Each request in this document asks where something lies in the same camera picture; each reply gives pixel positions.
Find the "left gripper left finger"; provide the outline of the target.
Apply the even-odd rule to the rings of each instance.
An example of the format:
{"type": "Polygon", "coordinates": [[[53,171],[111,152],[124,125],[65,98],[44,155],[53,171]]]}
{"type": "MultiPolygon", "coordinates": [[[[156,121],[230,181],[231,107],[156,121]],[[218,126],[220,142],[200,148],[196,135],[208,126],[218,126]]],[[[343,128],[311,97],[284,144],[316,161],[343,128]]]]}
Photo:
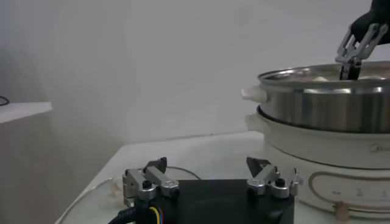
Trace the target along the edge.
{"type": "Polygon", "coordinates": [[[177,180],[165,175],[168,160],[161,157],[143,168],[126,169],[122,175],[123,201],[130,207],[136,200],[150,202],[157,197],[176,200],[180,194],[177,180]]]}

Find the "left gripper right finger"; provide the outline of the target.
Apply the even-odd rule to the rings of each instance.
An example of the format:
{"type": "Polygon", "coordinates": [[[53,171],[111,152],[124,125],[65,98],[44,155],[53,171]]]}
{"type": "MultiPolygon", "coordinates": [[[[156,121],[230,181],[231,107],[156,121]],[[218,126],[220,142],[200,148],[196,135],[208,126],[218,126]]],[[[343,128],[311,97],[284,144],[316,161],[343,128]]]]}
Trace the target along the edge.
{"type": "Polygon", "coordinates": [[[283,177],[280,169],[266,159],[247,157],[246,163],[252,175],[246,181],[247,188],[254,196],[264,196],[267,191],[274,198],[295,197],[299,186],[303,185],[296,168],[290,169],[286,177],[283,177]]]}

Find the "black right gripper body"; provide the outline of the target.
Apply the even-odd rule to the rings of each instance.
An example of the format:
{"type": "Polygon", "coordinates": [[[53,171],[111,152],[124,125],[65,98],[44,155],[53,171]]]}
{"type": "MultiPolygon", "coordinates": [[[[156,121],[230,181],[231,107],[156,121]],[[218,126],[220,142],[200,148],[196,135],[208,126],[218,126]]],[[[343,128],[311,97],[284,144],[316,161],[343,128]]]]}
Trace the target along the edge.
{"type": "Polygon", "coordinates": [[[372,31],[374,38],[377,37],[380,27],[387,25],[388,31],[382,36],[378,45],[389,44],[389,0],[372,0],[370,9],[357,18],[350,26],[351,34],[360,43],[374,24],[372,31]]]}

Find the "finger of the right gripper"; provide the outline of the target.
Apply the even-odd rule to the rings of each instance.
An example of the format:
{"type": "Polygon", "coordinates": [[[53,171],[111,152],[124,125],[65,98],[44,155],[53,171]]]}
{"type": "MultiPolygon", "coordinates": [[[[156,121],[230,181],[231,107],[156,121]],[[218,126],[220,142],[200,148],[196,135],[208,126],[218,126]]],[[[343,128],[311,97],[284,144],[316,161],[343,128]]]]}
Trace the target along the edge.
{"type": "Polygon", "coordinates": [[[362,61],[369,58],[375,47],[388,32],[387,24],[371,24],[358,42],[349,27],[337,50],[335,61],[342,64],[340,80],[358,80],[362,61]]]}

